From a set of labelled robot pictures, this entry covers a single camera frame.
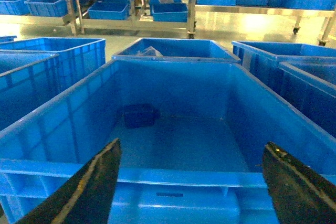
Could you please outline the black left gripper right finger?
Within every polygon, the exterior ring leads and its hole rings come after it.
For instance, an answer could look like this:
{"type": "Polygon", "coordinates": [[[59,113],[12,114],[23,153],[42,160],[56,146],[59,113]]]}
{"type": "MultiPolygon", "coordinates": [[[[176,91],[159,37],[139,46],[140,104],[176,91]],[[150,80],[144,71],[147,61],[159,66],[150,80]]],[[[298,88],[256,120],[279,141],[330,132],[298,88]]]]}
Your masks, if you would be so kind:
{"type": "Polygon", "coordinates": [[[335,223],[335,184],[268,142],[263,178],[279,223],[335,223]]]}

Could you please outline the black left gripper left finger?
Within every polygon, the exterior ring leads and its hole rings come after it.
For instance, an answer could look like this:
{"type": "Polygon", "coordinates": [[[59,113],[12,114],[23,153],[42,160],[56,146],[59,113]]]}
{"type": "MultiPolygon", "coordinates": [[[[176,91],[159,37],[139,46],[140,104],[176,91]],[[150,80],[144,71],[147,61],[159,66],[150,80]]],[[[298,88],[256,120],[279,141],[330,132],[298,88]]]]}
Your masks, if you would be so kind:
{"type": "Polygon", "coordinates": [[[121,154],[116,138],[17,223],[108,223],[121,154]]]}

